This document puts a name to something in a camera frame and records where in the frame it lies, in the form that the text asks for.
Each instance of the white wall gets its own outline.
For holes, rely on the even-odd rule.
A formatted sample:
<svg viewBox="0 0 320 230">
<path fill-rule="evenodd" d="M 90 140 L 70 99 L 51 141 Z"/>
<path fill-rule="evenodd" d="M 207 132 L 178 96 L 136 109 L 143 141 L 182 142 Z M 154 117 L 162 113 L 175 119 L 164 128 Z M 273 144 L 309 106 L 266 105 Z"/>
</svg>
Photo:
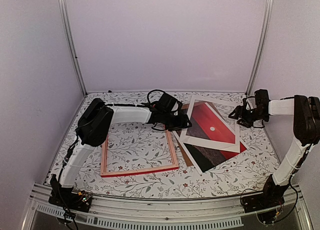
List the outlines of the white wall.
<svg viewBox="0 0 320 230">
<path fill-rule="evenodd" d="M 244 92 L 266 0 L 66 0 L 89 92 Z"/>
<path fill-rule="evenodd" d="M 320 97 L 320 0 L 274 0 L 257 89 L 271 99 L 295 94 Z M 272 117 L 266 130 L 281 159 L 293 136 L 292 117 Z M 320 147 L 298 174 L 315 229 L 320 229 Z"/>
<path fill-rule="evenodd" d="M 58 0 L 0 0 L 0 229 L 17 230 L 82 95 Z"/>
</svg>

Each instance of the vertical metal post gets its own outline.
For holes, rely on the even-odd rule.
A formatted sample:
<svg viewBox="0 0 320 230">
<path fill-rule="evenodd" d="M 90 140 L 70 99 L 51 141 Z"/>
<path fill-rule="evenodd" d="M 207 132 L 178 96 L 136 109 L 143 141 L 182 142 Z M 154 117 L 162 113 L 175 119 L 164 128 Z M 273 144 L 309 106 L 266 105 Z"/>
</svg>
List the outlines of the vertical metal post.
<svg viewBox="0 0 320 230">
<path fill-rule="evenodd" d="M 274 0 L 266 0 L 260 41 L 259 41 L 258 49 L 255 55 L 255 60 L 254 60 L 253 69 L 250 75 L 250 80 L 245 92 L 248 96 L 251 94 L 251 91 L 254 87 L 255 80 L 257 77 L 257 73 L 258 73 L 258 69 L 261 62 L 262 53 L 263 53 L 263 49 L 264 49 L 265 41 L 267 37 L 267 31 L 269 27 L 270 18 L 271 18 L 273 3 L 274 3 Z"/>
<path fill-rule="evenodd" d="M 72 63 L 73 63 L 74 71 L 75 71 L 75 74 L 76 74 L 76 78 L 78 80 L 78 83 L 79 83 L 79 86 L 81 88 L 83 96 L 86 96 L 87 95 L 87 90 L 86 90 L 86 87 L 85 87 L 84 79 L 83 79 L 82 74 L 81 74 L 80 65 L 79 65 L 79 62 L 78 62 L 77 53 L 76 53 L 74 41 L 73 41 L 72 34 L 71 34 L 71 28 L 70 28 L 70 22 L 69 22 L 69 16 L 68 16 L 68 11 L 67 11 L 66 0 L 58 0 L 58 2 L 59 2 L 62 22 L 63 22 L 63 26 L 64 26 L 64 32 L 65 32 L 66 40 L 68 42 L 69 51 L 70 51 L 70 54 L 71 54 Z"/>
</svg>

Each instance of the robotic arm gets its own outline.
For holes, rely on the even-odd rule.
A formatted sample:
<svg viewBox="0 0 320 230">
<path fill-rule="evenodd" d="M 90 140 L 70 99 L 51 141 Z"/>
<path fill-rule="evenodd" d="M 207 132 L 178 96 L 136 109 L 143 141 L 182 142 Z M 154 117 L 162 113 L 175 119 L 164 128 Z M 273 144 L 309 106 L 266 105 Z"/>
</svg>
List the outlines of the robotic arm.
<svg viewBox="0 0 320 230">
<path fill-rule="evenodd" d="M 246 212 L 261 210 L 284 203 L 283 195 L 291 184 L 291 178 L 301 168 L 308 153 L 320 140 L 320 101 L 318 97 L 295 95 L 282 100 L 269 100 L 267 90 L 254 93 L 256 108 L 247 109 L 247 98 L 237 106 L 229 118 L 239 125 L 254 127 L 257 120 L 269 121 L 270 116 L 293 115 L 294 137 L 280 167 L 269 176 L 263 193 L 244 197 L 241 203 Z M 270 216 L 260 214 L 261 221 L 268 222 Z"/>
<path fill-rule="evenodd" d="M 91 206 L 91 195 L 81 191 L 72 193 L 78 172 L 87 157 L 95 147 L 104 143 L 109 127 L 114 123 L 141 122 L 146 124 L 158 123 L 164 125 L 164 129 L 154 130 L 178 130 L 191 127 L 188 116 L 181 111 L 182 103 L 173 96 L 161 91 L 163 94 L 158 101 L 141 105 L 132 104 L 105 104 L 103 100 L 95 98 L 78 121 L 75 129 L 74 143 L 69 147 L 63 159 L 62 169 L 58 180 L 52 175 L 52 186 L 49 203 L 62 206 L 72 216 L 70 209 L 88 212 Z"/>
</svg>

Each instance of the floral pattern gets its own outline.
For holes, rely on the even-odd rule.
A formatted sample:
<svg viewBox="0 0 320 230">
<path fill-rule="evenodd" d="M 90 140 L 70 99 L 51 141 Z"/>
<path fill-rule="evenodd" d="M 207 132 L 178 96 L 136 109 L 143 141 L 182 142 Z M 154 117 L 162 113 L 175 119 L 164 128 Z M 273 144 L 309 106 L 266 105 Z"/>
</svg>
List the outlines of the floral pattern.
<svg viewBox="0 0 320 230">
<path fill-rule="evenodd" d="M 242 103 L 243 93 L 171 92 L 184 103 L 192 94 Z M 94 98 L 108 103 L 139 104 L 146 102 L 146 92 L 115 92 L 89 94 L 81 107 L 64 143 L 48 173 L 58 174 L 68 146 L 73 142 L 76 123 Z M 187 167 L 172 135 L 179 169 L 166 172 L 122 177 L 100 177 L 101 147 L 96 147 L 81 168 L 75 188 L 96 194 L 140 198 L 202 198 L 240 194 L 246 188 L 262 189 L 266 178 L 279 166 L 278 159 L 263 129 L 240 127 L 240 136 L 249 146 L 245 152 L 199 174 L 193 166 Z M 112 171 L 138 169 L 171 162 L 165 134 L 153 131 L 141 123 L 112 125 L 108 135 L 107 168 Z"/>
</svg>

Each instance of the wooden picture frame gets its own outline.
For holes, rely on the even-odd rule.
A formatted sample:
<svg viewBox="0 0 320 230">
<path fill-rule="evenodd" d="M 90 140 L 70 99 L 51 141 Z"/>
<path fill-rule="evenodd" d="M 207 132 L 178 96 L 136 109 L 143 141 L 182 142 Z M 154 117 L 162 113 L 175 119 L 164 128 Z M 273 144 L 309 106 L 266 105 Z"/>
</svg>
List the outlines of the wooden picture frame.
<svg viewBox="0 0 320 230">
<path fill-rule="evenodd" d="M 179 168 L 178 159 L 177 159 L 175 146 L 172 141 L 170 132 L 165 131 L 165 136 L 166 136 L 168 146 L 169 146 L 169 151 L 171 154 L 172 165 L 149 167 L 149 168 L 129 170 L 129 171 L 108 171 L 107 169 L 108 137 L 107 137 L 105 142 L 102 145 L 101 168 L 100 168 L 101 177 L 130 176 L 130 175 L 139 175 L 139 174 L 147 174 L 147 173 L 178 169 Z"/>
</svg>

